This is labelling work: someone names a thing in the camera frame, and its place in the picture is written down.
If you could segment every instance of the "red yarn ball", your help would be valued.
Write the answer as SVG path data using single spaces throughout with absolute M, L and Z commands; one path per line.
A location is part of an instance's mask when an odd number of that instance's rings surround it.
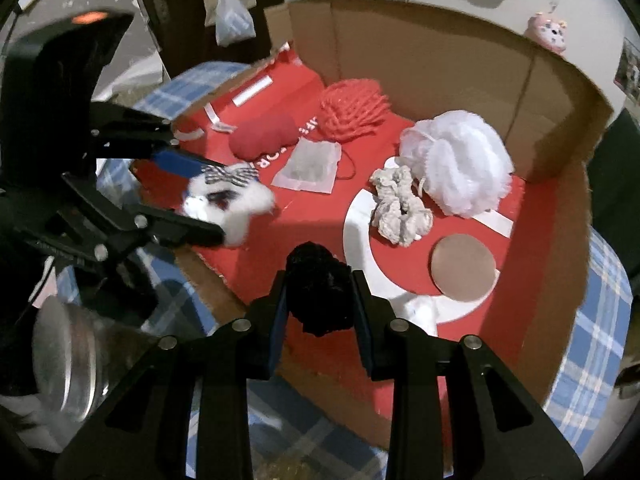
M 318 126 L 327 139 L 349 142 L 375 134 L 389 109 L 388 98 L 377 81 L 345 79 L 322 92 Z

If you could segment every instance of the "tan round coaster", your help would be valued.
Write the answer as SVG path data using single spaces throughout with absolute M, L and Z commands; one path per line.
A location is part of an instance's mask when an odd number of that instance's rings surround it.
M 495 259 L 486 245 L 470 235 L 447 236 L 433 249 L 431 277 L 452 300 L 476 301 L 494 284 Z

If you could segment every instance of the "wooden door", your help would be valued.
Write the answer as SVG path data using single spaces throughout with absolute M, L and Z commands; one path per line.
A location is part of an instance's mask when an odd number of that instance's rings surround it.
M 205 27 L 202 0 L 142 0 L 148 25 L 156 35 L 160 56 L 170 76 L 208 60 L 252 63 L 267 57 L 271 41 L 264 18 L 264 8 L 284 0 L 256 0 L 250 10 L 256 37 L 228 47 L 216 44 L 215 27 Z

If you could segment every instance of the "striped bow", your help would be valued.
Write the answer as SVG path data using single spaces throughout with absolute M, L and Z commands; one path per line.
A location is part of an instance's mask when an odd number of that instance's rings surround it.
M 247 187 L 253 180 L 258 180 L 258 170 L 251 166 L 207 166 L 202 170 L 207 185 L 228 182 L 233 186 Z

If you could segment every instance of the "white fluffy hair clip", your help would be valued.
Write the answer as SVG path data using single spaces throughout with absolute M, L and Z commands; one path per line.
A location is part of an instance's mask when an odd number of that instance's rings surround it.
M 182 210 L 187 216 L 218 224 L 225 232 L 225 245 L 241 245 L 249 231 L 251 216 L 268 213 L 275 197 L 258 181 L 258 171 L 246 162 L 232 166 L 207 166 L 189 181 Z M 222 198 L 226 208 L 216 198 Z

